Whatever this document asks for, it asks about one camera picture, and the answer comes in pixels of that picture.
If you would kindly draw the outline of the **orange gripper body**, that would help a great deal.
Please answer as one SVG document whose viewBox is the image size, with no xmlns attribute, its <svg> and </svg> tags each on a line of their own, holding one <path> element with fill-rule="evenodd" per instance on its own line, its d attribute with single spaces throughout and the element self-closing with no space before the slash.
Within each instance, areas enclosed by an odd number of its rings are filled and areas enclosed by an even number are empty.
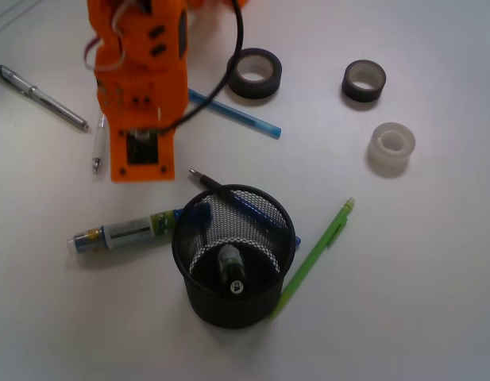
<svg viewBox="0 0 490 381">
<path fill-rule="evenodd" d="M 188 104 L 187 2 L 89 1 L 101 41 L 97 96 L 116 183 L 172 180 L 175 132 Z"/>
</svg>

